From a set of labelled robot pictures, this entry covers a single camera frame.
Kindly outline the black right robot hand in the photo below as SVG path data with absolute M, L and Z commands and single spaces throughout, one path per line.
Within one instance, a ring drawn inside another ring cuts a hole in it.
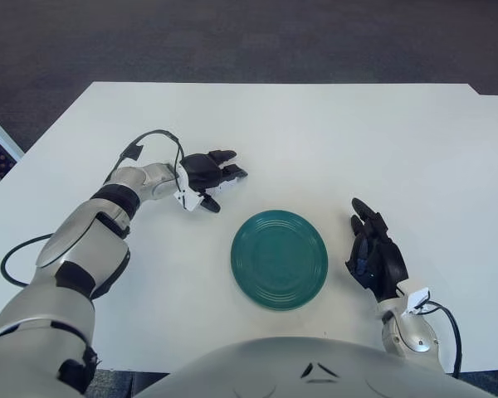
M 355 214 L 350 217 L 354 233 L 349 260 L 345 266 L 352 277 L 373 293 L 377 302 L 395 299 L 398 283 L 408 279 L 408 270 L 398 246 L 388 236 L 382 215 L 358 198 L 352 200 Z

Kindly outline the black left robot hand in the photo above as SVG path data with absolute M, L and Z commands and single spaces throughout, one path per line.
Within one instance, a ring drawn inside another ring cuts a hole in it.
M 180 202 L 186 210 L 192 210 L 188 206 L 188 195 L 196 197 L 198 201 L 193 208 L 199 205 L 213 213 L 221 210 L 220 205 L 212 198 L 212 189 L 247 176 L 247 172 L 235 163 L 223 166 L 236 155 L 232 150 L 214 150 L 188 155 L 179 162 L 178 173 L 183 179 L 183 196 Z

